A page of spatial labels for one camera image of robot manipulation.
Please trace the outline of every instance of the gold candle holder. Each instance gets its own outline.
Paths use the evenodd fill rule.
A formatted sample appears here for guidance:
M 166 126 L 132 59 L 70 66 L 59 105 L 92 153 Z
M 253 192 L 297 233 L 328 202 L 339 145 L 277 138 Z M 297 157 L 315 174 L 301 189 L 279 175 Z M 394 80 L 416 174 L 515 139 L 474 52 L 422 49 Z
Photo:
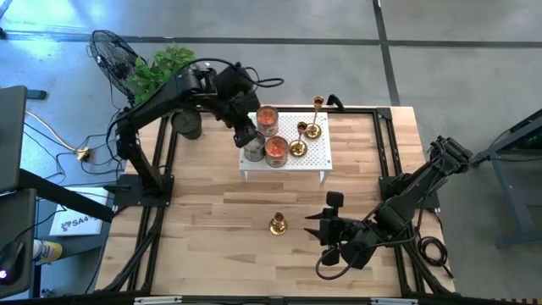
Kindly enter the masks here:
M 282 213 L 275 213 L 273 219 L 269 222 L 269 230 L 273 235 L 283 235 L 288 229 L 285 216 Z
M 301 135 L 307 132 L 307 127 L 308 125 L 305 122 L 297 123 L 297 132 L 299 133 L 299 138 L 290 142 L 290 153 L 294 157 L 303 157 L 307 153 L 307 144 L 301 140 Z
M 318 116 L 318 111 L 323 105 L 323 97 L 314 98 L 314 119 L 312 119 L 312 123 L 308 125 L 307 132 L 305 133 L 305 136 L 311 140 L 318 139 L 322 135 L 322 129 L 318 124 L 316 124 L 316 117 Z

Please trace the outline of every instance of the green plant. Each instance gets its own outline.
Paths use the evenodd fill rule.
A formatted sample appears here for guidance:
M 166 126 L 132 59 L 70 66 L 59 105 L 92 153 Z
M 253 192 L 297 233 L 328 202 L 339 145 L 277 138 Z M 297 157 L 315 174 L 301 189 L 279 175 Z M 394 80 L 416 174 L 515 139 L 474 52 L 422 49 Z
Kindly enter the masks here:
M 191 50 L 172 45 L 157 51 L 153 59 L 145 64 L 143 59 L 138 58 L 128 77 L 128 87 L 134 92 L 135 105 L 146 102 L 177 69 L 196 57 Z

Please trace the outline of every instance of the fan grille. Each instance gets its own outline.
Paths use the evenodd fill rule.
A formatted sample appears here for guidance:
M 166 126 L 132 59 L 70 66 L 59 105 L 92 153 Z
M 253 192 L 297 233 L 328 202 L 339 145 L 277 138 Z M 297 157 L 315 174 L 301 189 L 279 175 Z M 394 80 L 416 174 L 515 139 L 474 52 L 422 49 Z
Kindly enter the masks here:
M 90 48 L 92 57 L 111 83 L 129 99 L 133 98 L 134 94 L 127 83 L 128 76 L 136 66 L 136 52 L 109 30 L 93 31 Z

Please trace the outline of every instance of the computer mouse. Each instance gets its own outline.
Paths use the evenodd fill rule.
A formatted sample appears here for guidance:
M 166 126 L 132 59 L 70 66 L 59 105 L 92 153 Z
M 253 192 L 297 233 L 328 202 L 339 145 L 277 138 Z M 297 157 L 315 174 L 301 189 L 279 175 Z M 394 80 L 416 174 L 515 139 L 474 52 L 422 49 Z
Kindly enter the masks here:
M 0 285 L 11 285 L 23 272 L 25 244 L 11 241 L 0 251 Z

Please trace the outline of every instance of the black plant pot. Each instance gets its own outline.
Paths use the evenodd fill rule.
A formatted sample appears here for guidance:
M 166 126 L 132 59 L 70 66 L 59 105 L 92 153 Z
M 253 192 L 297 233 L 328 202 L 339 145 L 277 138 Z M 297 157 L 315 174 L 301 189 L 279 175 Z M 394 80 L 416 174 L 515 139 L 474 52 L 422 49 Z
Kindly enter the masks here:
M 173 130 L 188 140 L 195 140 L 202 135 L 202 116 L 196 109 L 181 109 L 171 117 Z

